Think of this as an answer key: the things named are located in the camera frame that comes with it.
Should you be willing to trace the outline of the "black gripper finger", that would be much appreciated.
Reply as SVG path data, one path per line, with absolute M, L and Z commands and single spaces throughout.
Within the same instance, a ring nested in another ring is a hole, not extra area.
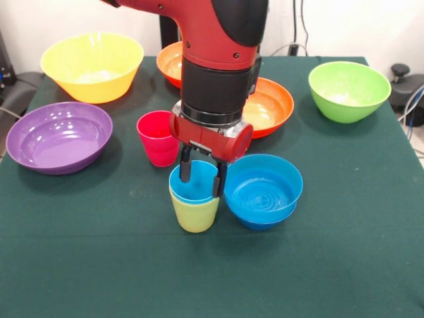
M 222 160 L 216 160 L 217 163 L 217 174 L 213 179 L 213 191 L 212 195 L 214 198 L 221 197 L 225 188 L 225 180 L 227 177 L 228 164 Z
M 183 183 L 188 183 L 191 179 L 191 150 L 192 146 L 187 144 L 182 148 L 180 158 L 180 179 Z

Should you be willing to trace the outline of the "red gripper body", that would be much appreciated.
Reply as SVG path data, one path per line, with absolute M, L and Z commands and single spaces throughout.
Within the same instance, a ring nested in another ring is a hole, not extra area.
M 171 110 L 170 132 L 185 145 L 195 147 L 224 162 L 234 162 L 250 146 L 253 127 L 244 120 L 229 128 L 201 126 L 183 116 L 178 101 Z

